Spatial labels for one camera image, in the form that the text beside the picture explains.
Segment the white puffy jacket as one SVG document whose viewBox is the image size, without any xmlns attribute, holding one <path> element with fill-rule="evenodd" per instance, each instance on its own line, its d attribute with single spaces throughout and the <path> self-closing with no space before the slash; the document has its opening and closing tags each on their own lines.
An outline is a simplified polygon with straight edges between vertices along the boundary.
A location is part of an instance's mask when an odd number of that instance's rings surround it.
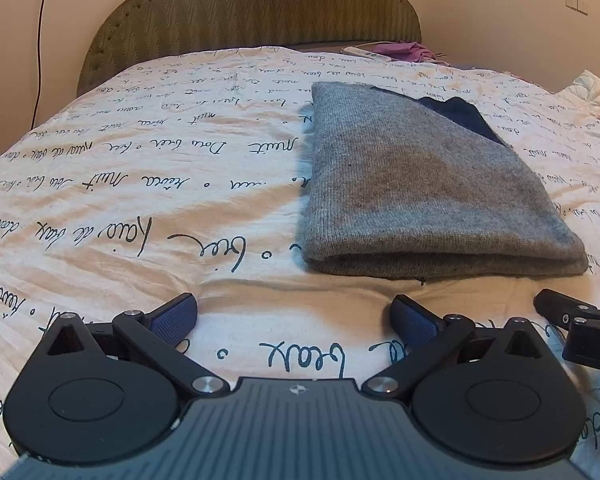
<svg viewBox="0 0 600 480">
<path fill-rule="evenodd" d="M 580 73 L 569 86 L 557 92 L 556 96 L 576 110 L 600 119 L 600 78 L 589 70 Z"/>
</svg>

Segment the purple garment by headboard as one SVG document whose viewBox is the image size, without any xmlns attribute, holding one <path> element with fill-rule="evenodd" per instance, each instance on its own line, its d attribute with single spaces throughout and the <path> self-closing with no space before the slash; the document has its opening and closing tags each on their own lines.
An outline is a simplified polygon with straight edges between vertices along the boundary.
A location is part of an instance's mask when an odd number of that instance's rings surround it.
<svg viewBox="0 0 600 480">
<path fill-rule="evenodd" d="M 427 47 L 417 41 L 413 42 L 385 42 L 384 44 L 375 44 L 372 51 L 374 53 L 388 56 L 393 61 L 410 63 L 429 63 L 436 62 L 438 56 Z"/>
</svg>

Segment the white wall light switch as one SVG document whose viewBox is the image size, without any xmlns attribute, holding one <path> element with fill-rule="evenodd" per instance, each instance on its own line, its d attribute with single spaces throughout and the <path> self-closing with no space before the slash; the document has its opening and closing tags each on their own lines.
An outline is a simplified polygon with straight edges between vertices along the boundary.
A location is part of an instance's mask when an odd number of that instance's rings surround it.
<svg viewBox="0 0 600 480">
<path fill-rule="evenodd" d="M 565 0 L 565 6 L 583 15 L 588 15 L 588 3 L 585 0 Z"/>
</svg>

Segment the grey sweater navy sleeves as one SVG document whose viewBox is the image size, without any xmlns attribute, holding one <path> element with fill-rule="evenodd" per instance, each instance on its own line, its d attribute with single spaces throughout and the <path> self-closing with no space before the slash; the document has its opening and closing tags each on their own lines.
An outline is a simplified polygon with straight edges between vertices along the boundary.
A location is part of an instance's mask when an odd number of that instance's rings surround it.
<svg viewBox="0 0 600 480">
<path fill-rule="evenodd" d="M 466 101 L 344 82 L 314 84 L 312 99 L 311 269 L 416 280 L 586 270 L 538 176 Z"/>
</svg>

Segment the white remote control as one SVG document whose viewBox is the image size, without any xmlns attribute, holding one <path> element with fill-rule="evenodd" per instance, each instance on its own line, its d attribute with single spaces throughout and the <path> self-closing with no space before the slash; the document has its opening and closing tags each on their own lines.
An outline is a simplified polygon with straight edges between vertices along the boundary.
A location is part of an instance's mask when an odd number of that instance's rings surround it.
<svg viewBox="0 0 600 480">
<path fill-rule="evenodd" d="M 346 55 L 356 56 L 357 58 L 366 58 L 366 60 L 389 63 L 392 58 L 387 55 L 379 54 L 359 47 L 344 47 L 341 52 Z"/>
</svg>

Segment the white script-print bed quilt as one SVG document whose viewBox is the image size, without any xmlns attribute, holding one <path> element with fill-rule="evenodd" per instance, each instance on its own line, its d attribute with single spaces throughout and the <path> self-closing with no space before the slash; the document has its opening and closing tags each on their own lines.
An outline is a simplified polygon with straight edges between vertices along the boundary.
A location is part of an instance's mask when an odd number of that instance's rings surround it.
<svg viewBox="0 0 600 480">
<path fill-rule="evenodd" d="M 183 292 L 181 344 L 228 380 L 363 380 L 402 356 L 381 313 L 399 294 L 482 324 L 533 318 L 542 283 L 419 283 L 312 273 L 297 240 L 310 188 L 311 88 L 372 84 L 475 105 L 585 244 L 588 270 L 547 287 L 600 308 L 600 122 L 492 70 L 263 47 L 135 65 L 0 157 L 0 474 L 15 461 L 8 390 L 58 315 L 108 322 Z"/>
</svg>

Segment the olive green upholstered headboard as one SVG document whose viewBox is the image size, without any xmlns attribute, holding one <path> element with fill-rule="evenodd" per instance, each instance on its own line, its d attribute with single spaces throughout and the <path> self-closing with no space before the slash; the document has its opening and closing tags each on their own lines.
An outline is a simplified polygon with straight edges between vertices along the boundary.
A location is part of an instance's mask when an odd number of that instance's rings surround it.
<svg viewBox="0 0 600 480">
<path fill-rule="evenodd" d="M 407 0 L 125 0 L 96 32 L 76 92 L 137 63 L 189 52 L 420 38 Z"/>
</svg>

